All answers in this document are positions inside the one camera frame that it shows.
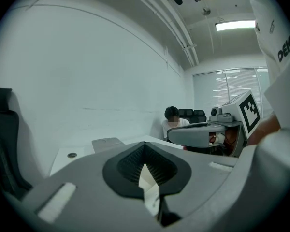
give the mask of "window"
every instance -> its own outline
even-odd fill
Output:
[[[235,68],[200,74],[193,77],[193,82],[194,109],[204,110],[207,117],[213,107],[248,90],[251,90],[263,118],[273,111],[263,94],[269,87],[267,68]]]

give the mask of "cable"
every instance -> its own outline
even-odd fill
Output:
[[[225,139],[227,140],[228,144],[230,144],[230,145],[232,145],[232,144],[234,144],[236,142],[236,139],[235,139],[233,143],[230,143],[230,141],[227,139],[225,134],[221,133],[221,135],[224,135]]]

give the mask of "desk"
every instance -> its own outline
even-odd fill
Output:
[[[182,146],[180,145],[175,145],[169,142],[166,142],[164,140],[160,140],[158,138],[154,138],[151,136],[140,136],[140,137],[135,137],[132,139],[120,139],[124,144],[129,145],[129,144],[133,144],[133,143],[138,143],[138,142],[152,142],[152,143],[159,143],[162,145],[166,145],[166,146],[170,146],[173,148],[177,148],[177,149],[183,149]],[[68,154],[70,153],[76,153],[77,156],[74,158],[69,158]],[[88,156],[91,154],[95,154],[94,149],[92,148],[92,145],[86,145],[84,147],[65,147],[65,148],[60,148],[55,161],[53,163],[50,175],[53,175],[54,173],[56,173],[57,171],[59,171],[60,169],[62,169],[63,167],[65,167],[66,165],[70,164],[72,161],[79,159],[81,157],[84,156]]]

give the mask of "fluorescent light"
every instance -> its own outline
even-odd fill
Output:
[[[254,28],[254,27],[255,27],[254,20],[216,23],[216,30],[217,31],[222,31],[222,30],[227,30],[227,29]]]

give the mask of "sticker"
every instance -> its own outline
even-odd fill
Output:
[[[250,133],[261,119],[257,105],[251,94],[240,104],[240,108],[246,123],[248,133]]]

